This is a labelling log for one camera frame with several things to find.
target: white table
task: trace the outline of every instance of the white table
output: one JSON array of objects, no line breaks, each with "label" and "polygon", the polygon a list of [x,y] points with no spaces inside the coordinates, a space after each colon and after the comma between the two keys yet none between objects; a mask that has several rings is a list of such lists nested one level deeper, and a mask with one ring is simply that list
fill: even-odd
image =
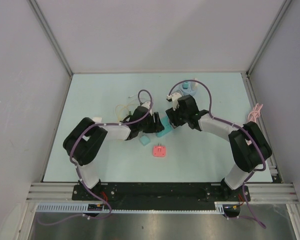
[{"label": "white table", "polygon": [[[60,124],[49,157],[44,182],[76,182],[78,176],[63,141],[84,117],[102,117],[102,122],[117,122],[115,107],[128,104],[140,89],[151,92],[153,110],[164,116],[171,108],[166,96],[171,87],[182,80],[197,78],[212,94],[215,116],[245,123],[251,106],[240,73],[134,73],[75,74],[65,102]],[[200,110],[208,109],[206,90],[199,86],[196,95]],[[143,146],[138,137],[130,141],[103,143],[95,161],[95,171],[103,182],[219,182],[234,160],[230,144],[210,133],[192,130],[187,124],[158,138],[147,134],[151,143]],[[166,146],[165,158],[153,157],[158,143]],[[257,172],[251,182],[272,182],[267,168]]]}]

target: pink cord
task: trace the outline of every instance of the pink cord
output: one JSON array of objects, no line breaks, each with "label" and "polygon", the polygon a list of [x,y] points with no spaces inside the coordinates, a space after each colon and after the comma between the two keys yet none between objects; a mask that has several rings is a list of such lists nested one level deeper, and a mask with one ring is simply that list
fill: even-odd
[{"label": "pink cord", "polygon": [[257,118],[260,117],[260,110],[264,105],[257,103],[248,115],[248,122],[257,123]]}]

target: wall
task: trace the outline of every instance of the wall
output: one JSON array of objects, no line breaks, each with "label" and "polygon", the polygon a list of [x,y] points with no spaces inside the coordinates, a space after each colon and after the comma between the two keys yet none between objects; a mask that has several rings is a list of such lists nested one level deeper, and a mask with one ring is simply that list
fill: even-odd
[{"label": "wall", "polygon": [[292,3],[251,76],[285,182],[300,201],[300,0]]},{"label": "wall", "polygon": [[38,0],[74,73],[245,71],[284,0]]},{"label": "wall", "polygon": [[0,225],[38,181],[69,76],[26,0],[0,0]]}]

